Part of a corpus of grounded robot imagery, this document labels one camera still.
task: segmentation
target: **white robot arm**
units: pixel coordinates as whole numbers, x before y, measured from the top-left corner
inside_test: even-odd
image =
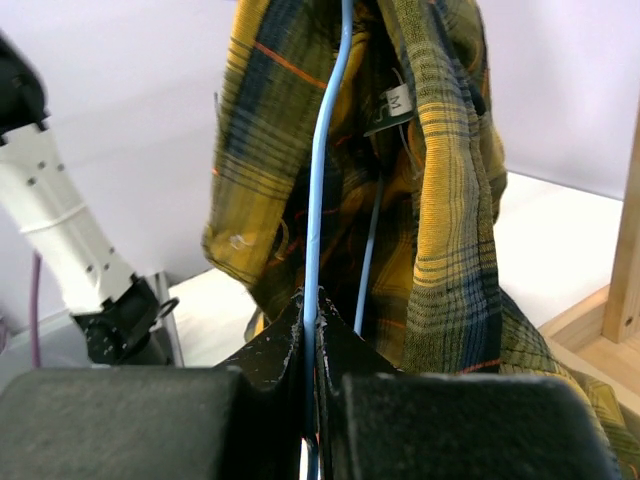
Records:
[[[159,305],[106,238],[46,117],[38,78],[0,33],[0,204],[52,270],[94,362],[170,363],[150,329],[177,302]]]

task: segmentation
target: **plaid shirt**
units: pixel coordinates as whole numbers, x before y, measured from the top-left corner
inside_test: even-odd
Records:
[[[303,282],[311,143],[340,31],[339,2],[318,5],[241,0],[228,53],[204,250],[268,319]],[[409,372],[565,379],[590,402],[623,474],[637,478],[640,446],[603,400],[610,389],[558,364],[498,285],[493,223],[506,170],[475,2],[363,0],[354,8],[327,146],[320,284],[353,318],[383,175],[364,339]],[[413,119],[364,136],[380,94],[398,86],[396,73]]]

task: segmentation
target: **blue wire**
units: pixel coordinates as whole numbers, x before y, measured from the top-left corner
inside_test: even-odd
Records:
[[[304,361],[305,361],[305,436],[309,449],[307,479],[318,477],[318,445],[314,427],[315,409],[313,395],[314,357],[316,350],[316,319],[318,316],[318,276],[320,273],[320,224],[322,220],[322,183],[324,180],[324,156],[342,77],[349,60],[353,30],[353,0],[342,0],[342,35],[336,64],[322,98],[316,129],[313,135],[311,156],[311,184],[309,186],[309,220],[307,223],[307,253],[304,279]]]
[[[362,274],[360,275],[360,290],[358,290],[358,304],[356,305],[356,318],[353,329],[358,335],[362,335],[362,321],[364,318],[364,301],[367,296],[367,284],[369,283],[369,271],[371,270],[371,257],[373,256],[373,244],[376,238],[376,227],[378,226],[378,214],[382,203],[382,192],[384,190],[384,180],[382,174],[378,179],[378,191],[376,200],[371,212],[371,223],[369,224],[369,236],[367,237],[367,248],[364,251],[364,263],[362,264]]]

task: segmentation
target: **orange stripe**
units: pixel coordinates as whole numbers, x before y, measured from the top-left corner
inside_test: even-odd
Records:
[[[483,362],[483,363],[479,363],[478,365],[473,365],[472,367],[467,367],[464,370],[459,371],[458,373],[475,372],[476,370],[480,370],[481,368],[484,368],[484,367],[500,365],[500,363],[502,363],[502,361],[499,358],[496,358],[495,360],[489,360],[488,362]]]
[[[327,88],[327,84],[326,83],[321,82],[320,80],[317,80],[317,79],[313,78],[307,72],[304,72],[304,71],[300,70],[298,67],[296,67],[295,65],[289,63],[287,60],[282,58],[276,52],[274,52],[273,50],[269,50],[267,47],[265,47],[261,43],[256,42],[255,43],[255,47],[258,50],[260,50],[262,53],[264,53],[267,57],[269,57],[272,60],[274,60],[275,62],[279,63],[280,65],[282,65],[287,70],[295,73],[296,75],[298,75],[303,80],[306,80],[307,82],[309,82],[311,85],[315,85],[318,88]]]
[[[633,478],[635,478],[636,480],[638,480],[638,471],[636,470],[636,467],[634,467],[633,465],[631,465],[630,463],[627,463],[627,465],[629,466],[629,468],[631,469],[631,471],[633,472]]]

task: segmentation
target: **size label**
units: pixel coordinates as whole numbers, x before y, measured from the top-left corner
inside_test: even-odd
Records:
[[[381,130],[402,125],[412,118],[409,88],[403,84],[380,94],[364,136],[368,137]]]
[[[389,103],[389,115],[399,117],[412,110],[411,97],[409,96],[409,87],[403,83],[399,87],[392,88],[385,92],[387,102]]]

